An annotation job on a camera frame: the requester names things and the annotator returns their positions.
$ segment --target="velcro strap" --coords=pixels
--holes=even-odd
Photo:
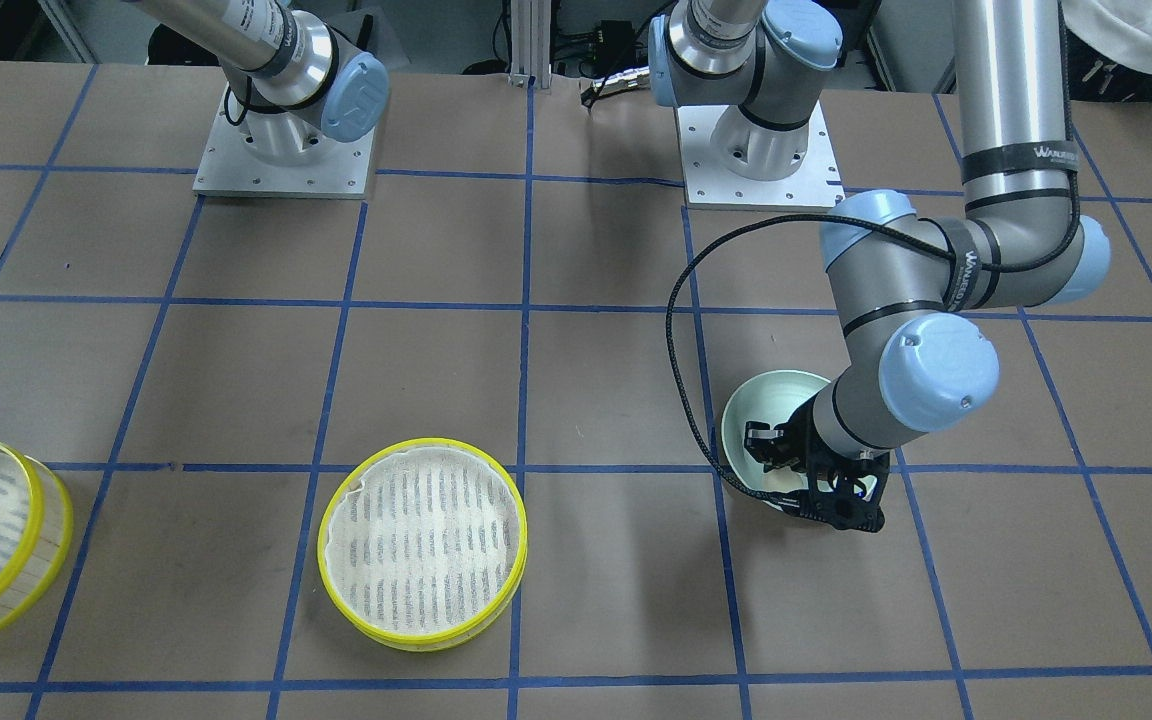
[[[1018,142],[980,150],[963,158],[963,182],[992,174],[1025,170],[1078,172],[1078,145],[1069,141]]]
[[[929,220],[941,228],[945,241],[954,253],[954,265],[950,267],[950,282],[945,287],[946,313],[957,313],[972,300],[975,283],[980,278],[980,252],[975,245],[972,232],[963,220],[956,218],[934,218]]]

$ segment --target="blue joint cap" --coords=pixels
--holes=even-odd
[[[1083,256],[1079,256],[1078,266],[1075,266],[1074,274],[1064,287],[1039,306],[1084,300],[1101,287],[1105,275],[1111,273],[1111,238],[1106,236],[1101,223],[1087,215],[1079,218],[1079,223],[1083,225]]]
[[[914,213],[914,205],[910,205],[909,197],[895,190],[870,190],[840,202],[833,206],[833,210],[829,210],[828,214],[886,225],[892,220]],[[861,242],[861,238],[867,234],[867,229],[851,225],[820,225],[820,256],[824,258],[824,268],[828,270],[840,255],[844,253],[849,247]]]
[[[998,354],[972,320],[933,313],[892,333],[878,361],[882,401],[901,424],[931,433],[986,404],[998,387]]]
[[[763,10],[767,36],[786,53],[818,70],[838,65],[842,28],[829,10],[812,0],[771,0]]]
[[[371,132],[385,112],[389,73],[371,53],[353,56],[338,70],[323,105],[323,135],[336,142],[354,142]]]
[[[652,73],[652,97],[662,108],[677,108],[679,98],[673,93],[673,77],[669,76],[669,38],[666,32],[668,15],[652,18],[652,32],[647,36],[647,68]]]

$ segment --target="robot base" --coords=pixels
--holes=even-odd
[[[687,205],[691,209],[827,210],[844,198],[819,104],[809,122],[812,141],[799,169],[780,181],[755,181],[723,167],[719,149],[708,141],[723,109],[726,105],[677,109],[682,177],[687,183]]]
[[[323,138],[308,164],[275,165],[247,149],[243,132],[218,112],[198,161],[194,191],[211,197],[320,197],[364,200],[372,176],[376,129],[361,141]]]

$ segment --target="yellow rim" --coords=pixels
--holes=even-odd
[[[362,475],[371,468],[371,465],[374,465],[376,462],[384,460],[384,457],[396,454],[396,452],[408,450],[408,448],[417,446],[431,445],[456,447],[458,450],[470,452],[471,455],[485,461],[486,464],[491,465],[492,469],[497,471],[500,479],[502,479],[503,484],[506,484],[506,487],[509,488],[509,495],[513,495],[513,502],[518,510],[518,553],[515,556],[515,560],[513,560],[513,568],[509,569],[509,577],[506,578],[503,588],[500,588],[500,592],[497,593],[492,602],[488,602],[488,606],[484,607],[483,611],[477,612],[477,614],[473,615],[473,617],[468,619],[465,623],[461,623],[460,626],[454,626],[452,629],[431,635],[403,635],[399,632],[389,632],[389,630],[384,630],[378,628],[378,626],[367,623],[367,621],[358,616],[355,611],[349,609],[348,602],[344,602],[343,598],[340,597],[338,589],[332,582],[332,577],[328,575],[326,555],[324,553],[326,544],[328,544],[328,525],[332,520],[332,515],[338,508],[340,498],[346,495],[349,486],[351,486],[355,480],[361,478]],[[483,628],[488,624],[490,620],[494,620],[498,615],[500,615],[500,611],[508,605],[508,601],[511,600],[513,594],[515,594],[518,589],[518,583],[521,583],[522,579],[522,570],[524,570],[524,566],[526,564],[526,513],[524,511],[524,507],[522,507],[522,495],[518,495],[518,487],[513,484],[513,478],[509,477],[509,473],[507,473],[499,462],[497,462],[494,457],[486,454],[486,452],[479,450],[479,448],[476,448],[472,445],[457,441],[457,439],[408,439],[408,441],[392,445],[384,448],[384,450],[378,452],[378,454],[372,455],[362,462],[362,465],[357,465],[357,468],[349,473],[349,477],[346,478],[343,483],[340,483],[340,487],[335,491],[335,495],[332,497],[332,502],[328,502],[328,507],[326,507],[326,510],[323,513],[323,520],[319,523],[319,546],[317,546],[317,555],[319,555],[319,574],[323,577],[323,585],[326,588],[326,591],[328,591],[328,597],[332,598],[333,605],[338,606],[338,611],[342,612],[342,614],[351,621],[354,626],[357,626],[357,628],[363,632],[371,635],[371,637],[376,641],[388,644],[388,646],[396,647],[397,650],[422,650],[427,646],[433,646],[433,644],[440,644],[453,638],[457,638],[460,635],[468,632],[468,636],[461,639],[461,642],[463,642],[480,632]],[[460,644],[460,642],[447,644],[446,647],[453,647],[454,644]],[[444,650],[444,647],[434,647],[434,650]]]
[[[33,470],[32,462],[29,462],[26,457],[20,455],[18,452],[13,450],[10,447],[5,446],[0,442],[1,454],[15,460],[15,464],[20,468],[20,473],[24,475],[26,479],[26,485],[29,487],[29,518],[24,524],[24,530],[20,532],[20,545],[14,553],[12,553],[12,559],[8,560],[8,564],[3,567],[0,571],[0,594],[8,589],[15,577],[20,575],[20,570],[24,568],[24,564],[29,561],[29,558],[33,554],[33,546],[38,543],[38,535],[41,531],[41,515],[44,515],[44,507],[41,507],[41,480],[38,479],[38,473]]]
[[[15,609],[8,612],[8,614],[0,620],[0,630],[14,623],[14,621],[17,620],[24,611],[31,609],[31,607],[33,607],[33,602],[37,602],[38,598],[41,597],[41,593],[45,593],[47,588],[51,588],[52,581],[56,578],[56,574],[60,574],[60,566],[65,564],[65,558],[69,556],[69,544],[73,541],[74,505],[73,500],[69,498],[69,491],[67,491],[67,488],[65,488],[65,484],[60,482],[59,475],[52,473],[51,469],[41,462],[38,462],[33,457],[29,456],[26,456],[26,460],[31,461],[31,464],[45,471],[45,473],[50,476],[51,482],[56,484],[56,491],[60,495],[61,511],[60,543],[56,546],[55,555],[52,556],[50,564],[47,564],[47,571],[41,576],[41,578],[38,579],[38,584],[35,585],[33,591],[29,592],[26,598],[24,598],[18,606],[15,606]]]

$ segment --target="metal base plate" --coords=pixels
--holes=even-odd
[[[218,112],[198,161],[194,191],[212,197],[366,199],[374,139],[376,129],[355,142],[323,138],[311,164],[274,165],[253,156],[238,128]]]
[[[677,111],[682,177],[691,209],[820,210],[833,209],[844,198],[819,104],[809,122],[812,139],[799,169],[780,181],[737,176],[719,160],[719,149],[708,136],[723,109],[726,105],[698,105]]]

